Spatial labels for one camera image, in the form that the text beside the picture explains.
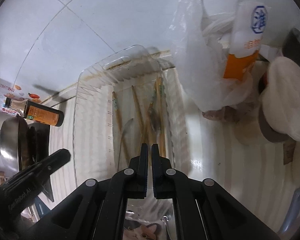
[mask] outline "orange label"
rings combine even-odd
[[[237,58],[233,54],[229,54],[226,70],[223,78],[236,78],[242,81],[244,73],[257,59],[259,51],[256,50],[252,55],[242,58]]]
[[[37,108],[35,106],[30,106],[26,118],[29,120],[45,123],[48,125],[56,125],[59,119],[59,115],[47,110]]]

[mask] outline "clear plastic container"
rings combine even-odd
[[[125,130],[124,139],[129,158],[140,154],[143,131],[140,128],[140,119],[131,86],[136,92],[145,126],[146,112],[149,104],[154,100],[156,87],[154,84],[158,76],[162,76],[164,86],[165,77],[159,62],[152,59],[140,45],[113,54],[81,73],[75,99],[73,131],[77,187],[89,178],[95,178],[98,181],[109,179],[117,170],[127,167],[123,152],[124,144],[122,143],[120,147],[123,130]],[[116,100],[113,100],[113,92],[116,94]],[[169,134],[167,133],[169,122],[165,93],[162,92],[161,96],[163,116],[161,127],[164,128],[162,131],[166,137]],[[160,117],[157,98],[156,96],[153,107]],[[118,127],[116,108],[120,111],[121,131]],[[160,133],[162,132],[158,132],[158,136],[155,136],[157,141],[161,140]],[[170,138],[165,138],[167,157],[168,147],[171,147],[170,141]],[[161,228],[160,239],[166,239],[168,231],[169,234],[175,236],[172,201],[156,200],[152,193],[151,180],[151,167],[149,166],[147,197],[145,200],[128,200],[126,219],[135,220],[144,225],[158,224]]]
[[[118,169],[118,152],[121,132],[114,113],[112,92],[116,92],[121,112],[122,129],[129,157],[140,152],[141,133],[131,86],[138,97],[143,122],[152,98],[154,82],[161,75],[158,61],[151,58],[140,45],[115,53],[90,66],[79,76],[74,110],[74,165],[76,183],[79,186],[89,178],[111,178]],[[121,162],[119,170],[126,167]]]

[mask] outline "plastic dish rack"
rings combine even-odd
[[[80,74],[73,131],[77,186],[89,178],[99,181],[109,179],[117,172],[121,134],[114,114],[113,91],[117,93],[122,127],[133,118],[125,135],[130,158],[139,154],[137,145],[141,132],[131,86],[135,87],[145,121],[156,73],[161,73],[158,61],[152,59],[142,46],[135,45],[103,59]]]

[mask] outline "screw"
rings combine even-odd
[[[167,170],[166,170],[166,173],[167,173],[168,175],[174,175],[174,174],[176,174],[176,170],[174,170],[174,169],[167,169]]]
[[[88,187],[92,187],[92,186],[94,186],[96,184],[96,181],[94,180],[94,179],[88,179],[87,181],[86,181],[86,185],[88,186]]]
[[[126,175],[132,175],[133,173],[134,173],[133,169],[125,169],[124,170],[124,174],[126,174]]]
[[[205,180],[204,180],[204,184],[205,184],[206,186],[211,187],[211,186],[214,185],[214,181],[213,181],[212,179],[205,179]]]

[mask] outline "blue logo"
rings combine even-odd
[[[251,16],[251,29],[254,33],[263,33],[266,28],[268,12],[263,5],[257,6]]]

